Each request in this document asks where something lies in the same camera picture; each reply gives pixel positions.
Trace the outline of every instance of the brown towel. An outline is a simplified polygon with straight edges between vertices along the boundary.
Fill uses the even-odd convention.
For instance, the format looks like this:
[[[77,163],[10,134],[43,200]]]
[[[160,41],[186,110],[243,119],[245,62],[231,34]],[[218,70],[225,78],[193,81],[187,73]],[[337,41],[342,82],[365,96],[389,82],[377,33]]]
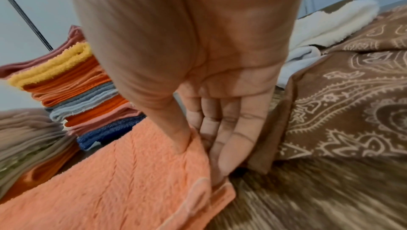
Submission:
[[[249,168],[266,173],[273,160],[312,156],[407,155],[407,6],[324,53],[290,79]]]

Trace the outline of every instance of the orange towel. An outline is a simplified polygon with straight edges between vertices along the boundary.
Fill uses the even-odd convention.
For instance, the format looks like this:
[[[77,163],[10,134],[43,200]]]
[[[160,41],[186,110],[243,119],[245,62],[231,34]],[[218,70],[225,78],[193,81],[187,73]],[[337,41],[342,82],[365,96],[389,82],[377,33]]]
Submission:
[[[67,123],[65,123],[66,127],[71,127],[91,119],[94,119],[98,116],[104,115],[109,113],[110,111],[114,110],[115,108],[128,103],[128,100],[124,99],[122,96],[117,95],[113,98],[103,102],[97,107],[89,109],[81,114],[72,115],[66,118]]]
[[[51,93],[33,93],[33,99],[41,101],[45,107],[52,107],[69,98],[73,98],[81,93],[84,93],[95,86],[109,82],[111,79],[100,65],[91,69],[81,78],[76,79],[68,87],[54,90]]]
[[[46,81],[42,81],[36,84],[25,85],[23,89],[31,93],[50,93],[55,90],[61,90],[68,88],[70,85],[81,79],[93,68],[98,66],[99,63],[96,58],[93,56],[87,59],[85,62],[76,65],[69,71],[64,72],[63,74]]]
[[[187,151],[148,118],[68,171],[0,206],[3,229],[203,229],[234,197],[211,190],[194,132]]]
[[[63,152],[55,157],[44,161],[24,173],[0,199],[0,204],[15,198],[25,191],[43,184],[51,179],[58,170],[79,151],[79,145],[74,142]]]

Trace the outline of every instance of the towel stack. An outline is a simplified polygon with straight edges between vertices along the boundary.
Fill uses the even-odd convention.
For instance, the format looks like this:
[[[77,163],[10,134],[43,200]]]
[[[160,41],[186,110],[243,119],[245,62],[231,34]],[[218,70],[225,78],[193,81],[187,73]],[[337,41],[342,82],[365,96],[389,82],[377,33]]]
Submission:
[[[83,150],[118,139],[145,117],[119,95],[78,26],[48,55],[0,67],[0,78],[31,93]]]
[[[0,112],[0,202],[48,181],[78,150],[44,109]]]

